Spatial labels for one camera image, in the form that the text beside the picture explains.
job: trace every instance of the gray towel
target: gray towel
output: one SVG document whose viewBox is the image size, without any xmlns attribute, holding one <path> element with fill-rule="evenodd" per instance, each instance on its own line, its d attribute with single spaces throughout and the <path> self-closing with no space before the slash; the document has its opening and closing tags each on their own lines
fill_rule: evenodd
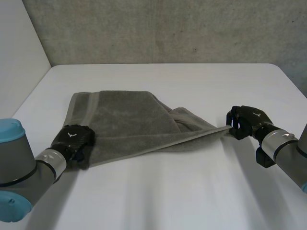
<svg viewBox="0 0 307 230">
<path fill-rule="evenodd" d="M 231 128 L 216 128 L 185 108 L 172 110 L 150 92 L 130 91 L 75 93 L 64 125 L 95 131 L 90 166 L 155 150 L 195 150 Z"/>
</svg>

